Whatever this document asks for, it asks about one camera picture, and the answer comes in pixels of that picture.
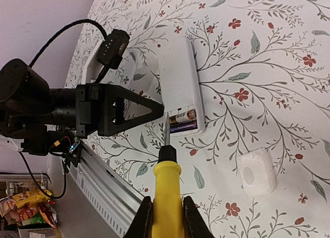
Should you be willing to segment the white remote control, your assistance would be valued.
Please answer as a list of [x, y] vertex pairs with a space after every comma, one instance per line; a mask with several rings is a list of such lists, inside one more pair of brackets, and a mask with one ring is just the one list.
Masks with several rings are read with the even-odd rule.
[[161, 98], [169, 118], [195, 109], [197, 129], [173, 133], [173, 137], [189, 137], [205, 130], [204, 109], [193, 47], [186, 37], [165, 44], [158, 53]]

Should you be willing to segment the yellow handled screwdriver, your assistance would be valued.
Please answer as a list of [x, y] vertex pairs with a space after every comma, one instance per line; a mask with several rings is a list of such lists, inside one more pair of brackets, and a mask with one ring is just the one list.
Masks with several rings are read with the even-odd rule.
[[180, 196], [181, 167], [176, 149], [170, 145], [170, 118], [165, 114], [164, 146], [159, 149], [153, 200], [152, 237], [184, 237], [183, 201]]

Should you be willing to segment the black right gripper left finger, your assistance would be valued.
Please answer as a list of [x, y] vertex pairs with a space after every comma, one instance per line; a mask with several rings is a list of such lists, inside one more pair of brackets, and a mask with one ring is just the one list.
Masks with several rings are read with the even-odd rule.
[[153, 203], [150, 196], [143, 198], [140, 207], [130, 224], [125, 238], [151, 238], [153, 224]]

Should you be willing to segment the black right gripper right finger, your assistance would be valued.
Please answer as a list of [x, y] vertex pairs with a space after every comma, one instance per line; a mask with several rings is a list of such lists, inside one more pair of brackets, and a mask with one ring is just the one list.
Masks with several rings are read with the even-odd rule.
[[183, 200], [185, 237], [214, 238], [190, 196]]

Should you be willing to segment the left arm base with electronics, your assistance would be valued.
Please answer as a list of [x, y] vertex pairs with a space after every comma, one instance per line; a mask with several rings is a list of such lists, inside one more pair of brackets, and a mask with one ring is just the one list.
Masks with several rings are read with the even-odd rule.
[[62, 158], [62, 165], [65, 174], [68, 174], [71, 165], [77, 167], [81, 159], [81, 142], [77, 137], [62, 137], [55, 141], [49, 148], [49, 154]]

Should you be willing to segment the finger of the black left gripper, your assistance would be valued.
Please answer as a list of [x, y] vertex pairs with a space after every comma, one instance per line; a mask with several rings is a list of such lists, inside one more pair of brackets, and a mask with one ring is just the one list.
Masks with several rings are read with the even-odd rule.
[[98, 84], [102, 90], [99, 135], [115, 135], [163, 117], [164, 106], [119, 85]]

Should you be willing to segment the white battery cover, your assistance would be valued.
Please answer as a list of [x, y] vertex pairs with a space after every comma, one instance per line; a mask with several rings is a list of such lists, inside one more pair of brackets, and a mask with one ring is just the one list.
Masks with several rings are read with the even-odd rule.
[[270, 194], [276, 189], [272, 160], [265, 148], [259, 148], [237, 158], [245, 194], [256, 197]]

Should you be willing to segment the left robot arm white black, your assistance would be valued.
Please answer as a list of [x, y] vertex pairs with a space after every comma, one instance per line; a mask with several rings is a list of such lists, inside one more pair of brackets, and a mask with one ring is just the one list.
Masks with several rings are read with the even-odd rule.
[[51, 89], [24, 61], [1, 69], [1, 134], [27, 153], [45, 156], [73, 130], [87, 138], [115, 134], [161, 118], [164, 106], [122, 86], [100, 83]]

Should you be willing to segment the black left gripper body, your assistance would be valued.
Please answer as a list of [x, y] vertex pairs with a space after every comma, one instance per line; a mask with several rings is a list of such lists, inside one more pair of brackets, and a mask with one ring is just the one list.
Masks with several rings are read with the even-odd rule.
[[51, 89], [24, 61], [13, 59], [1, 69], [1, 135], [32, 138], [58, 125], [86, 138], [99, 127], [102, 94], [100, 84]]

